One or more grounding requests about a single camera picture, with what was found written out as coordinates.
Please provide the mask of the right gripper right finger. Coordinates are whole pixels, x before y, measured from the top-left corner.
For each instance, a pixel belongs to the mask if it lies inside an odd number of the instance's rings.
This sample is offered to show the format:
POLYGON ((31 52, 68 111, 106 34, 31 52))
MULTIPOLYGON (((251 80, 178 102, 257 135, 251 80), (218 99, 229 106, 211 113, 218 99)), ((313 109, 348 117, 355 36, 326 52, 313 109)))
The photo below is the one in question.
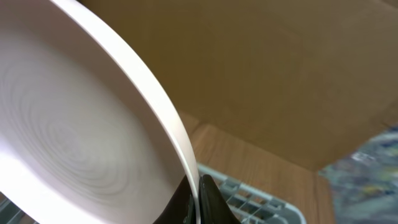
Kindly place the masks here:
POLYGON ((241 224, 210 175, 200 177, 199 187, 201 224, 241 224))

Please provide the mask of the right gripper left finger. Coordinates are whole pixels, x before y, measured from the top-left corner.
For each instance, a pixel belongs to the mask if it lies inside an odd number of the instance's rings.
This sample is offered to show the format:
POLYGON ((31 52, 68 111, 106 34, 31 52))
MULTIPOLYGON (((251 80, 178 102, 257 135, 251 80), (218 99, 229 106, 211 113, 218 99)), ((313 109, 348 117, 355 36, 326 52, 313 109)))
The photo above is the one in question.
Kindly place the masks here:
POLYGON ((154 224, 195 224, 195 203, 186 176, 154 224))

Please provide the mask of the large plate with food scraps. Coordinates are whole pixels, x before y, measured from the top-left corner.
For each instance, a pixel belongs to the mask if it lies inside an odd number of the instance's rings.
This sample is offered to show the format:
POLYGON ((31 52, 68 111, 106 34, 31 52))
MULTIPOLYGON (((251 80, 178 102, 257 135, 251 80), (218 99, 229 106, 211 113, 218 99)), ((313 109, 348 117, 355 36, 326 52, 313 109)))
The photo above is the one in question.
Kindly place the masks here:
POLYGON ((182 180, 185 127, 135 51, 78 1, 1 2, 1 192, 39 223, 154 223, 182 180))

